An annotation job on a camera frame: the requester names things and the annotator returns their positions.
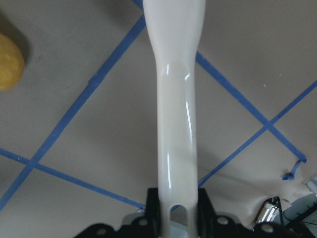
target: black bracket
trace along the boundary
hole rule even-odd
[[[118,231],[105,224],[94,224],[75,238],[158,238],[160,236],[160,205],[157,188],[149,188],[145,214]],[[272,223],[259,223],[251,231],[236,224],[228,216],[216,214],[204,188],[198,190],[198,233],[200,238],[299,238],[286,228]]]

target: yellow object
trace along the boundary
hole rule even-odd
[[[21,79],[24,60],[20,49],[0,33],[0,91],[14,87]]]

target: gray floor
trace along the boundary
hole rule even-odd
[[[0,237],[117,228],[157,186],[155,61],[135,3],[0,2],[0,31],[26,58],[0,93]],[[247,225],[265,199],[307,195],[316,173],[317,2],[208,0],[199,52],[199,179],[213,171],[203,187],[216,210]]]

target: white plastic part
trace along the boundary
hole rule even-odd
[[[197,238],[197,145],[194,66],[205,0],[144,0],[158,78],[158,194],[162,237],[170,210],[187,210],[188,237]]]

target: blue tape line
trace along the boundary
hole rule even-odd
[[[139,9],[143,10],[143,1],[142,0],[132,0]]]
[[[128,34],[120,42],[120,44],[115,48],[112,54],[109,56],[107,61],[101,66],[98,72],[89,80],[89,84],[99,85],[106,74],[112,69],[112,67],[117,63],[121,56],[130,47],[133,41],[138,37],[138,35],[145,28],[145,18],[142,15],[138,21],[134,24]]]
[[[252,103],[244,97],[205,57],[197,52],[197,63],[205,69],[221,86],[223,86],[239,103],[244,106],[256,119],[258,119],[264,127],[266,127],[280,142],[282,142],[292,153],[294,153],[301,161],[306,162],[305,155],[300,152],[282,133],[280,133],[274,125],[269,122],[263,114],[252,105]]]
[[[26,159],[22,156],[19,156],[17,154],[14,154],[12,152],[9,152],[9,151],[2,149],[2,148],[0,148],[0,155],[7,157],[8,159],[12,159],[16,162],[20,162],[20,163],[25,164],[25,165],[29,162],[28,159]]]
[[[122,196],[120,196],[120,195],[118,195],[118,194],[115,194],[115,193],[110,192],[110,191],[108,191],[108,190],[105,190],[105,189],[103,189],[103,188],[94,186],[94,185],[92,185],[92,184],[90,184],[90,183],[84,182],[84,181],[82,181],[82,180],[80,180],[80,179],[74,178],[74,177],[72,177],[72,176],[69,176],[69,175],[64,174],[64,173],[62,173],[62,172],[60,172],[60,171],[51,169],[51,168],[46,167],[46,166],[44,166],[44,165],[37,164],[37,165],[35,166],[35,168],[38,169],[38,170],[40,170],[40,171],[42,171],[42,172],[44,172],[44,173],[47,173],[47,174],[50,174],[50,175],[55,176],[55,177],[57,177],[57,178],[60,178],[60,179],[66,180],[66,181],[68,181],[68,182],[74,183],[74,184],[76,184],[76,185],[79,185],[79,186],[84,187],[84,188],[86,188],[86,189],[89,189],[89,190],[91,190],[91,191],[100,193],[100,194],[102,194],[102,195],[108,196],[108,197],[113,198],[113,199],[115,199],[115,200],[118,200],[118,201],[120,201],[120,202],[124,202],[124,203],[126,203],[126,204],[129,204],[129,205],[131,205],[131,206],[137,207],[137,208],[139,208],[139,209],[144,209],[144,208],[145,208],[145,206],[144,206],[143,204],[141,204],[141,203],[138,203],[138,202],[135,202],[135,201],[133,201],[133,200],[131,200],[131,199],[122,197]]]
[[[213,170],[211,170],[208,174],[206,174],[205,177],[198,183],[198,187],[203,186],[203,184],[205,182],[207,182],[208,179],[210,179],[219,170],[221,170],[223,167],[225,167],[227,164],[229,164],[230,161],[232,161],[241,151],[243,151],[245,148],[247,148],[253,141],[255,141],[265,131],[266,131],[265,127],[262,127],[260,130],[258,130],[257,133],[255,133],[253,136],[251,136],[246,142],[244,142],[231,155],[229,155],[225,160],[223,160],[220,164],[218,164]]]
[[[296,104],[298,104],[304,97],[306,97],[310,92],[312,92],[317,87],[317,80],[312,83],[307,89],[305,89],[297,98],[295,98],[289,105],[286,106],[279,114],[277,114],[271,123],[275,124],[278,120],[282,118],[286,113],[288,113]]]
[[[286,173],[286,174],[283,176],[283,180],[294,180],[296,170],[299,168],[301,162],[302,162],[302,161],[300,161],[300,160],[297,161],[296,164],[294,165],[292,171],[289,172],[289,173]]]
[[[9,152],[9,151],[1,149],[1,148],[0,148],[0,155],[2,155],[4,157],[7,157],[8,159],[12,159],[12,160],[14,160],[16,162],[22,163],[22,164],[27,164],[30,161],[30,160],[28,160],[28,159],[26,159],[26,158],[24,158],[22,156],[16,155],[16,154],[14,154],[12,152]],[[118,200],[120,202],[124,202],[126,204],[138,207],[140,209],[144,209],[145,208],[145,206],[143,204],[141,204],[141,203],[135,202],[135,201],[133,201],[131,199],[122,197],[122,196],[120,196],[118,194],[115,194],[113,192],[110,192],[110,191],[107,191],[107,190],[102,189],[100,187],[94,186],[94,185],[89,184],[87,182],[84,182],[84,181],[82,181],[80,179],[74,178],[72,176],[69,176],[69,175],[64,174],[62,172],[59,172],[57,170],[51,169],[51,168],[49,168],[47,166],[44,166],[44,165],[41,165],[41,164],[37,164],[35,166],[35,168],[40,170],[40,171],[42,171],[42,172],[44,172],[44,173],[46,173],[46,174],[55,176],[55,177],[63,179],[63,180],[66,180],[66,181],[68,181],[70,183],[74,183],[76,185],[79,185],[79,186],[84,187],[86,189],[89,189],[91,191],[100,193],[102,195],[108,196],[108,197],[113,198],[115,200]]]
[[[100,83],[105,78],[106,74],[111,70],[115,63],[120,59],[120,57],[125,53],[133,41],[138,37],[141,31],[145,27],[144,15],[142,15],[138,21],[134,24],[128,34],[123,38],[120,44],[115,48],[106,62],[99,68],[97,73],[89,80],[87,87],[68,109],[66,114],[62,117],[59,123],[56,125],[54,130],[50,133],[48,138],[34,154],[32,159],[24,167],[19,176],[15,179],[9,189],[5,192],[3,197],[0,199],[0,211],[14,195],[14,193],[19,189],[21,184],[25,181],[28,175],[31,173],[36,164],[42,159],[46,152],[53,146],[58,137],[61,135],[65,127],[73,119],[79,109],[84,105],[87,99],[92,95],[95,89],[100,85]]]
[[[304,90],[297,98],[295,98],[289,105],[287,105],[280,113],[278,113],[270,122],[276,123],[280,118],[282,118],[286,113],[288,113],[294,106],[296,106],[302,99],[304,99],[310,92],[312,92],[317,87],[317,80],[310,85],[306,90]],[[253,141],[255,141],[259,136],[261,136],[267,128],[264,126],[250,137],[243,145],[241,145],[237,150],[235,150],[231,155],[229,155],[224,161],[218,164],[213,170],[204,176],[204,178],[198,183],[198,187],[201,187],[207,182],[214,174],[216,174],[220,169],[226,166],[230,161],[232,161],[241,151],[247,148]]]
[[[170,210],[170,212],[172,213],[172,212],[174,212],[177,208],[179,208],[180,207],[180,205],[176,205],[176,206],[173,206],[172,208],[171,208],[171,210]]]

